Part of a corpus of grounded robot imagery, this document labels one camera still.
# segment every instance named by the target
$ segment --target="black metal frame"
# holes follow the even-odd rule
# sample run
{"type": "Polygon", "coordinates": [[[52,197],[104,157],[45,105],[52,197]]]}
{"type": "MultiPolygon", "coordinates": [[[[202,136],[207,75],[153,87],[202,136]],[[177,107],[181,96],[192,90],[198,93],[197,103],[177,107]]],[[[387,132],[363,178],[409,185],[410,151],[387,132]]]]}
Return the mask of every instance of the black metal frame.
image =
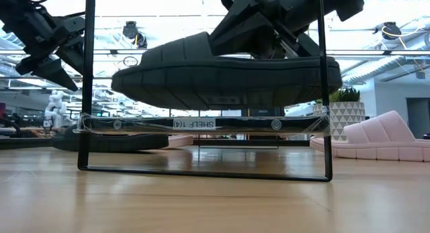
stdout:
{"type": "Polygon", "coordinates": [[[309,146],[309,140],[231,140],[203,138],[194,139],[194,146],[309,146]]]}
{"type": "MultiPolygon", "coordinates": [[[[320,71],[322,85],[322,104],[329,107],[329,91],[327,81],[327,51],[325,43],[325,23],[324,23],[324,0],[319,0],[318,15],[318,34],[320,47],[320,71]]],[[[85,49],[83,63],[83,100],[82,113],[91,115],[92,104],[92,86],[93,86],[93,51],[94,51],[94,28],[95,28],[95,0],[86,0],[85,6],[85,49]]],[[[327,119],[329,120],[329,109],[327,110],[327,119]]],[[[113,167],[93,167],[89,165],[89,133],[82,133],[79,145],[79,154],[77,166],[83,171],[103,171],[114,173],[140,173],[153,175],[182,175],[182,176],[200,176],[200,177],[224,177],[240,179],[271,179],[271,180],[290,180],[290,181],[320,181],[329,182],[333,178],[333,163],[331,152],[331,137],[324,138],[325,143],[325,175],[320,177],[301,177],[288,175],[262,175],[252,173],[221,173],[221,172],[193,172],[193,171],[154,171],[154,170],[136,170],[113,167]]]]}

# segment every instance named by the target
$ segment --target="potted plant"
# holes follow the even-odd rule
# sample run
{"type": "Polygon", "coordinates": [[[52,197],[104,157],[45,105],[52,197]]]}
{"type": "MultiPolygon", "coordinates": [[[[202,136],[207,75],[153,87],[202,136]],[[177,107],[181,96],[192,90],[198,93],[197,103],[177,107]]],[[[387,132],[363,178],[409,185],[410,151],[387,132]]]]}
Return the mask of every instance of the potted plant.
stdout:
{"type": "MultiPolygon", "coordinates": [[[[322,101],[318,99],[313,108],[314,115],[321,115],[322,101]]],[[[360,91],[353,87],[345,87],[330,95],[330,127],[334,140],[347,139],[343,128],[360,123],[366,118],[364,103],[360,102],[360,91]]]]}

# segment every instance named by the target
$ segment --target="ceiling light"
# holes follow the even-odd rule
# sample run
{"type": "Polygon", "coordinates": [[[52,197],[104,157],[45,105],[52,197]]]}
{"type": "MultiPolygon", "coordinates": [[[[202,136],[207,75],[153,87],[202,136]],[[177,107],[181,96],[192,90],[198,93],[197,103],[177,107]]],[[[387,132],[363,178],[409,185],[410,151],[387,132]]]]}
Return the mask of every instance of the ceiling light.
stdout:
{"type": "Polygon", "coordinates": [[[97,102],[97,103],[100,104],[100,105],[115,105],[118,102],[97,102]]]}
{"type": "Polygon", "coordinates": [[[67,107],[82,107],[82,103],[80,102],[65,102],[67,107]]]}
{"type": "Polygon", "coordinates": [[[107,87],[93,87],[93,91],[105,91],[105,90],[111,90],[111,88],[107,88],[107,87]]]}
{"type": "Polygon", "coordinates": [[[330,56],[345,56],[345,55],[383,55],[383,50],[327,50],[327,55],[330,56]]]}
{"type": "Polygon", "coordinates": [[[62,88],[62,87],[47,87],[46,89],[50,89],[50,90],[67,90],[67,88],[62,88]]]}
{"type": "Polygon", "coordinates": [[[47,86],[49,85],[47,82],[40,80],[40,79],[17,79],[19,82],[31,84],[31,85],[37,85],[37,86],[47,86]]]}
{"type": "Polygon", "coordinates": [[[15,55],[15,54],[26,54],[23,50],[2,50],[0,51],[2,55],[15,55]]]}
{"type": "Polygon", "coordinates": [[[43,89],[43,88],[40,88],[40,87],[8,87],[8,89],[36,90],[36,89],[43,89]]]}
{"type": "Polygon", "coordinates": [[[131,114],[134,114],[134,115],[137,115],[137,114],[141,114],[141,113],[142,113],[141,111],[139,111],[139,110],[135,110],[135,109],[126,109],[126,110],[124,110],[124,111],[126,111],[126,112],[128,112],[128,113],[131,113],[131,114]]]}
{"type": "MultiPolygon", "coordinates": [[[[147,49],[112,49],[115,52],[117,52],[118,54],[142,54],[143,52],[145,52],[147,49]]],[[[94,50],[94,54],[112,54],[111,50],[94,50]]]]}
{"type": "Polygon", "coordinates": [[[111,109],[121,109],[122,108],[121,105],[106,105],[106,107],[111,108],[111,109]]]}
{"type": "Polygon", "coordinates": [[[110,112],[110,113],[116,113],[116,112],[119,112],[119,111],[121,111],[120,109],[104,109],[105,111],[108,111],[108,112],[110,112]]]}
{"type": "Polygon", "coordinates": [[[430,51],[428,50],[402,50],[392,51],[391,55],[404,55],[404,56],[429,56],[430,51]]]}

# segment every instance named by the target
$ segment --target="robotic arm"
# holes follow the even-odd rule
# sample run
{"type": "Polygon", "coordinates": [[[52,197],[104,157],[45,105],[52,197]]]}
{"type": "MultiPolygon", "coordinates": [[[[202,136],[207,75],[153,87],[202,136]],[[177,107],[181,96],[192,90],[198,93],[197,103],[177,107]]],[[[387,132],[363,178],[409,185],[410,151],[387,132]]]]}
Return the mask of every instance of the robotic arm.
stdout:
{"type": "Polygon", "coordinates": [[[83,74],[83,31],[85,20],[80,14],[53,17],[41,4],[47,0],[0,0],[3,30],[13,32],[25,45],[30,56],[16,71],[48,79],[72,91],[77,86],[62,68],[61,59],[83,74]]]}
{"type": "MultiPolygon", "coordinates": [[[[305,31],[318,18],[319,0],[221,0],[229,12],[211,33],[213,54],[249,52],[255,58],[318,56],[305,31]]],[[[325,15],[345,21],[363,10],[364,0],[325,0],[325,15]]]]}

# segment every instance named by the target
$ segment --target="black base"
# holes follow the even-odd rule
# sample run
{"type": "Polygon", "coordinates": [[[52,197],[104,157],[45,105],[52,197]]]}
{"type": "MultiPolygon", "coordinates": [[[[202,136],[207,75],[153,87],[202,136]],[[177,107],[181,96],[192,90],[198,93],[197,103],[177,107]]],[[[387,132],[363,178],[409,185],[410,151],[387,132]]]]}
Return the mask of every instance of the black base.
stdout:
{"type": "Polygon", "coordinates": [[[261,175],[257,173],[224,173],[224,172],[193,172],[193,171],[163,171],[163,170],[137,170],[122,169],[113,167],[86,166],[79,167],[82,171],[111,172],[111,173],[134,173],[149,175],[175,175],[175,176],[195,176],[195,177],[218,177],[229,179],[265,179],[265,180],[288,180],[288,181],[309,181],[309,182],[330,182],[332,177],[326,176],[285,176],[285,175],[261,175]]]}
{"type": "MultiPolygon", "coordinates": [[[[342,86],[342,79],[334,59],[328,59],[328,66],[332,93],[342,86]]],[[[117,72],[112,89],[156,107],[186,110],[266,109],[322,96],[318,57],[217,58],[135,66],[117,72]]]]}
{"type": "MultiPolygon", "coordinates": [[[[64,134],[52,137],[52,146],[72,152],[79,151],[80,134],[73,130],[76,125],[66,129],[64,134]]],[[[168,135],[103,135],[89,133],[90,152],[134,152],[137,150],[160,149],[169,145],[168,135]]]]}

